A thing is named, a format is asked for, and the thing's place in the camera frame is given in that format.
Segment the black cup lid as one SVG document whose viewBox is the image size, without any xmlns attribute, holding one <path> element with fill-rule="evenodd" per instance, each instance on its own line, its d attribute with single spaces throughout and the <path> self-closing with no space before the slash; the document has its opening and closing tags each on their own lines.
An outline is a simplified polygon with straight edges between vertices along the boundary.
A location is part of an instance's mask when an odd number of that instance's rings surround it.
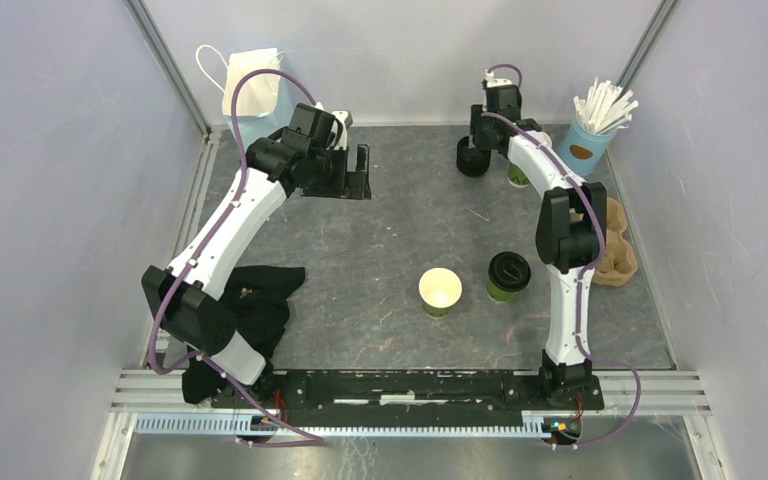
<svg viewBox="0 0 768 480">
<path fill-rule="evenodd" d="M 495 288 L 509 293 L 520 292 L 531 281 L 532 271 L 527 260 L 512 251 L 496 254 L 488 264 L 488 278 Z"/>
</svg>

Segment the green paper coffee cup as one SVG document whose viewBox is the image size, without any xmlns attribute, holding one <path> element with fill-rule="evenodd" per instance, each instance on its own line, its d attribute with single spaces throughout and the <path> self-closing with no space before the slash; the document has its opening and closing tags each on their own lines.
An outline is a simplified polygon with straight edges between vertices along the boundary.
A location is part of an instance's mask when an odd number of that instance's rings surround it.
<svg viewBox="0 0 768 480">
<path fill-rule="evenodd" d="M 486 291 L 488 296 L 497 303 L 507 303 L 515 298 L 519 290 L 510 290 L 503 288 L 495 283 L 492 279 L 489 279 L 486 284 Z"/>
</svg>

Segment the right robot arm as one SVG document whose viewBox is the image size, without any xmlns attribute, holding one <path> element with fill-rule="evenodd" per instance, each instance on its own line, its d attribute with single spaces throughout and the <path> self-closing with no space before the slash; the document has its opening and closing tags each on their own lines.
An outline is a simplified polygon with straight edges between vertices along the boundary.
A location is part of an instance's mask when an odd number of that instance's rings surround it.
<svg viewBox="0 0 768 480">
<path fill-rule="evenodd" d="M 550 328 L 533 395 L 562 408 L 596 387 L 587 342 L 589 292 L 607 246 L 607 192 L 570 171 L 521 117 L 522 96 L 509 80 L 482 82 L 485 100 L 470 110 L 468 136 L 456 146 L 458 170 L 479 177 L 499 153 L 541 197 L 535 248 L 550 279 Z"/>
</svg>

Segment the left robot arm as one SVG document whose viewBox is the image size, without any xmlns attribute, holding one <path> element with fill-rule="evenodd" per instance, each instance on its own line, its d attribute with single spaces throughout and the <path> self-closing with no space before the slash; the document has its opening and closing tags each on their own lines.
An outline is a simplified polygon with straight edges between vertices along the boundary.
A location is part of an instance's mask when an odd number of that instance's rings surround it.
<svg viewBox="0 0 768 480">
<path fill-rule="evenodd" d="M 250 407 L 272 399 L 274 381 L 220 298 L 258 230 L 294 192 L 370 198 L 369 148 L 350 150 L 352 122 L 347 110 L 298 104 L 287 126 L 245 147 L 245 166 L 191 243 L 167 267 L 148 267 L 141 279 L 154 330 L 165 330 L 237 380 L 235 392 Z"/>
</svg>

